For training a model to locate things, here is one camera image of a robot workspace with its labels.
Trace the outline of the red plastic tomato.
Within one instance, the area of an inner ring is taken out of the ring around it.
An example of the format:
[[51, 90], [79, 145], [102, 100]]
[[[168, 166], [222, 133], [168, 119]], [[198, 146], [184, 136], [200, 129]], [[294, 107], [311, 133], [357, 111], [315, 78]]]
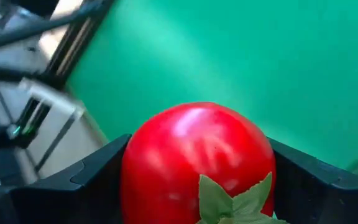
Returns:
[[147, 120], [121, 166], [123, 224], [289, 224], [273, 217], [276, 162], [264, 133], [216, 103]]

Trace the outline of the grey box with green light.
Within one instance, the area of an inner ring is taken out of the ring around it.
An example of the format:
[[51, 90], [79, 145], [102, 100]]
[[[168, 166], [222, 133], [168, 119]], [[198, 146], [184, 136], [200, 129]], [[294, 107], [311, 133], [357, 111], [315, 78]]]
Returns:
[[[71, 157], [78, 157], [82, 146], [87, 154], [90, 154], [107, 143], [107, 138], [83, 103], [64, 92], [28, 78], [22, 79], [17, 87], [29, 95], [29, 99], [15, 124], [12, 137], [24, 149], [36, 178], [47, 176], [43, 171], [45, 164], [76, 123], [80, 123], [80, 128], [84, 131], [81, 136], [74, 137], [73, 142], [78, 147], [74, 148]], [[32, 141], [38, 141], [39, 135], [48, 133], [52, 135], [51, 139], [45, 147], [41, 147], [39, 156], [35, 158], [35, 148], [30, 146]]]

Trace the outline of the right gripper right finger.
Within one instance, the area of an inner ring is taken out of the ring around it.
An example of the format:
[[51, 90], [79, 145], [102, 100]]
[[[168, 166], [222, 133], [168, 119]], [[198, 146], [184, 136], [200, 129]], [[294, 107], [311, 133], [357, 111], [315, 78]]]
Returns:
[[358, 224], [358, 175], [274, 139], [274, 212], [290, 224]]

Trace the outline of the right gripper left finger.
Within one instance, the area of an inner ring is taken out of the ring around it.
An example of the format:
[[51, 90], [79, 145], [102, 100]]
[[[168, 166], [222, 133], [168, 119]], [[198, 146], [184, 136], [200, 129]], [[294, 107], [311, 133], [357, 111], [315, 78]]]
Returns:
[[123, 224], [124, 134], [66, 169], [25, 186], [0, 186], [0, 224]]

